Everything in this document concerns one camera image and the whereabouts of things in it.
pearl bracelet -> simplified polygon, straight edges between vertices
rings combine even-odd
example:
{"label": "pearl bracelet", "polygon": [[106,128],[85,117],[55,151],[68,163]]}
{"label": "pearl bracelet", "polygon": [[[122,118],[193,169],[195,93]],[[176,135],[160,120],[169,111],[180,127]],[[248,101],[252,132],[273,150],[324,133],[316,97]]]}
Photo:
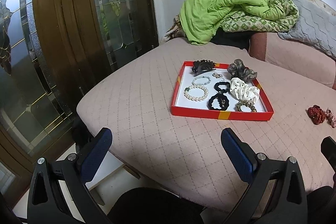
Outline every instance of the pearl bracelet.
{"label": "pearl bracelet", "polygon": [[[188,94],[188,91],[191,89],[201,89],[204,91],[204,95],[201,97],[192,97],[191,95]],[[184,90],[184,96],[187,97],[187,99],[192,100],[192,101],[203,101],[205,98],[207,98],[209,95],[209,91],[206,87],[203,85],[191,85]]]}
{"label": "pearl bracelet", "polygon": [[[207,78],[209,81],[207,81],[207,82],[205,82],[205,83],[203,83],[203,84],[195,84],[195,81],[196,81],[197,79],[201,79],[201,78]],[[191,82],[191,84],[192,84],[192,85],[207,85],[207,84],[209,84],[210,82],[211,82],[211,79],[210,79],[209,76],[197,76],[197,77],[194,78],[194,80]]]}

pink pillow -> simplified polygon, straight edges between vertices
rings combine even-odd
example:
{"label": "pink pillow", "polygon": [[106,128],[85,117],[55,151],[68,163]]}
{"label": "pink pillow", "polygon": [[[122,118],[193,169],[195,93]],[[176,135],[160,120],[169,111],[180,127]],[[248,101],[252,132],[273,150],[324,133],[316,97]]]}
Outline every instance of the pink pillow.
{"label": "pink pillow", "polygon": [[282,40],[277,33],[256,33],[251,37],[249,54],[336,90],[336,62],[298,41]]}

green blanket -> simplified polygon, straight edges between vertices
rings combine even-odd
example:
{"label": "green blanket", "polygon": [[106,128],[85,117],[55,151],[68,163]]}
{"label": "green blanket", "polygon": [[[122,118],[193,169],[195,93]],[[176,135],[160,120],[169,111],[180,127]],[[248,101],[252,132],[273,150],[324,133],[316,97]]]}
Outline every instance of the green blanket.
{"label": "green blanket", "polygon": [[291,0],[185,0],[180,12],[193,45],[208,43],[219,27],[225,32],[286,32],[298,18]]}

red tray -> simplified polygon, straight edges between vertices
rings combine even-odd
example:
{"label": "red tray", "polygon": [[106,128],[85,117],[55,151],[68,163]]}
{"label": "red tray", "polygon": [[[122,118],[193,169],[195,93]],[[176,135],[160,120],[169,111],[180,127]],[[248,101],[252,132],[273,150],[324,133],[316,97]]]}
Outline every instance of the red tray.
{"label": "red tray", "polygon": [[[185,61],[177,78],[174,89],[173,100],[171,103],[171,114],[175,116],[195,117],[195,118],[209,118],[222,120],[241,120],[241,121],[269,121],[274,113],[274,110],[265,94],[265,91],[260,86],[258,80],[253,80],[252,83],[260,89],[260,101],[264,107],[265,112],[237,112],[237,111],[220,111],[209,109],[198,109],[176,106],[177,97],[179,94],[180,84],[186,67],[192,67],[193,61]],[[227,69],[228,64],[216,64],[217,69]]]}

earring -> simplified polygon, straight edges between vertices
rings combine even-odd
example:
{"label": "earring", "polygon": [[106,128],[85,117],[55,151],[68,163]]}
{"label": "earring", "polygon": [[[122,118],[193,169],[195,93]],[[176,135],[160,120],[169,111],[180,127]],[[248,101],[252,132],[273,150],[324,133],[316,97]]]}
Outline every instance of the earring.
{"label": "earring", "polygon": [[220,75],[219,73],[216,73],[216,72],[214,72],[213,74],[212,74],[212,76],[213,77],[215,77],[215,78],[222,78],[223,80],[225,80],[224,78],[223,78],[223,75]]}

